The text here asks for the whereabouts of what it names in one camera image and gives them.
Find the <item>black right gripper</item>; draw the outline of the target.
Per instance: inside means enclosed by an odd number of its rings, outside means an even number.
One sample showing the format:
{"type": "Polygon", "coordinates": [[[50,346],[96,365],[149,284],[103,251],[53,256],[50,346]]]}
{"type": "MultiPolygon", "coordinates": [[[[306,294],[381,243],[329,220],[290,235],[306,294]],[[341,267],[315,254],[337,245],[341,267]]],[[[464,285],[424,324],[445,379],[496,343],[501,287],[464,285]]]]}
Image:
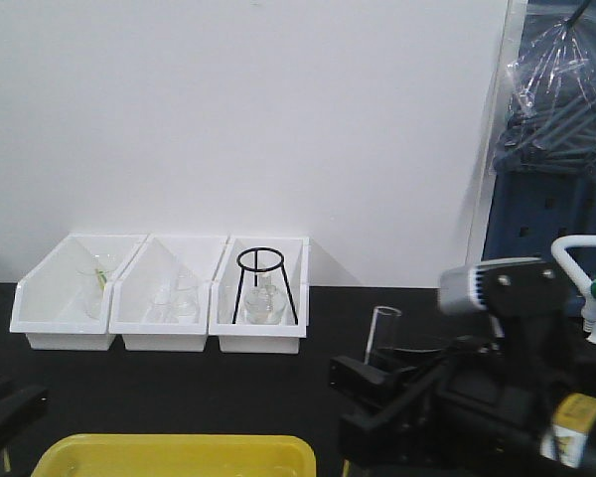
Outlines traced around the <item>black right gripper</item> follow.
{"type": "Polygon", "coordinates": [[[575,391],[569,353],[507,352],[497,338],[395,346],[368,364],[329,362],[329,386],[353,403],[339,447],[368,470],[461,468],[478,476],[572,476],[576,454],[559,419],[575,391]]]}

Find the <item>robot arm with yellow label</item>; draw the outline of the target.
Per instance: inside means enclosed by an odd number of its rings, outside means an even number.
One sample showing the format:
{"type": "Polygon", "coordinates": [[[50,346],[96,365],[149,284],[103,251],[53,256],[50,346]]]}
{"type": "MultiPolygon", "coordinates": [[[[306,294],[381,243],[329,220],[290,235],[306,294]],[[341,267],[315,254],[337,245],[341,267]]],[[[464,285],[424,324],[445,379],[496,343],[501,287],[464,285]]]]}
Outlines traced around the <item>robot arm with yellow label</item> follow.
{"type": "MultiPolygon", "coordinates": [[[[431,350],[333,358],[330,385],[355,405],[344,458],[366,470],[463,468],[479,476],[596,476],[596,397],[574,386],[571,350],[550,333],[461,337],[431,350]]],[[[38,476],[312,476],[303,440],[281,435],[78,434],[38,476]]]]}

